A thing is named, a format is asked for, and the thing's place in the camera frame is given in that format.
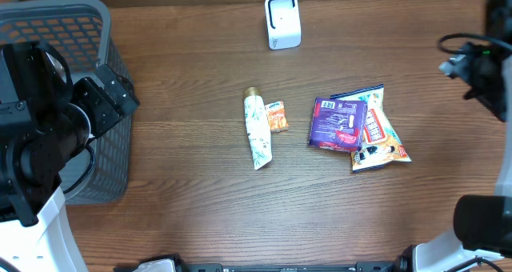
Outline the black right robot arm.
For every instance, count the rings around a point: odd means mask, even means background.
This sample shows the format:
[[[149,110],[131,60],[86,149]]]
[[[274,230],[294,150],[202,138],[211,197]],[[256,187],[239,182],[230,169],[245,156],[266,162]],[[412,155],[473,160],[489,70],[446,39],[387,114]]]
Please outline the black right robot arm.
[[[485,32],[448,34],[437,48],[450,55],[439,69],[460,78],[506,124],[502,168],[492,195],[467,194],[454,209],[453,226],[434,240],[410,246],[389,271],[468,271],[511,256],[511,0],[486,0]]]

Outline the pink purple pad pack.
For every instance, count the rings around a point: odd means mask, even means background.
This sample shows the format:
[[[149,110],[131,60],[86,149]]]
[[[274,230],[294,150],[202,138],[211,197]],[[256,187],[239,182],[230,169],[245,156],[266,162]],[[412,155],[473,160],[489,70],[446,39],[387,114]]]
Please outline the pink purple pad pack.
[[[355,152],[362,148],[367,104],[361,100],[316,98],[309,145]]]

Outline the small orange white box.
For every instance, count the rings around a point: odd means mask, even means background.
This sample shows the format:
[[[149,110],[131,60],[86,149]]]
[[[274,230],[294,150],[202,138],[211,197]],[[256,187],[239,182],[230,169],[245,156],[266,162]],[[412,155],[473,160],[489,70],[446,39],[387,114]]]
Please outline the small orange white box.
[[[266,105],[266,114],[271,133],[279,133],[289,129],[286,120],[286,111],[283,101],[272,102]]]

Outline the yellow snack chip bag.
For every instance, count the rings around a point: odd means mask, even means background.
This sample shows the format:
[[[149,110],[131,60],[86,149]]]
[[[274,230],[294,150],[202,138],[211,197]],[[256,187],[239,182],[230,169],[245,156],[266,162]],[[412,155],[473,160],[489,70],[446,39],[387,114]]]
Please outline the yellow snack chip bag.
[[[383,84],[330,96],[332,99],[367,103],[362,148],[351,153],[352,171],[355,173],[379,169],[392,162],[412,162],[383,110],[383,96]]]

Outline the white bamboo print tube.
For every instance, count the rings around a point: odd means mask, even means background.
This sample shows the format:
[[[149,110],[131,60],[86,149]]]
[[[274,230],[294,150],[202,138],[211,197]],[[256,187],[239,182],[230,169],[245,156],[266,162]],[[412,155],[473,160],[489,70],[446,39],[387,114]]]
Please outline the white bamboo print tube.
[[[246,88],[243,97],[246,132],[254,169],[259,170],[273,158],[266,108],[261,91],[257,87]]]

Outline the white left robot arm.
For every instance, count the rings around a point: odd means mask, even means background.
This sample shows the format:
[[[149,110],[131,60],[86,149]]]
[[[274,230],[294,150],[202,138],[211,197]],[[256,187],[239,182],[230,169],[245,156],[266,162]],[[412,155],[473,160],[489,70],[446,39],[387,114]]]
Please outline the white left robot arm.
[[[106,65],[76,81],[46,42],[2,46],[2,270],[86,269],[60,172],[139,104],[131,81]]]

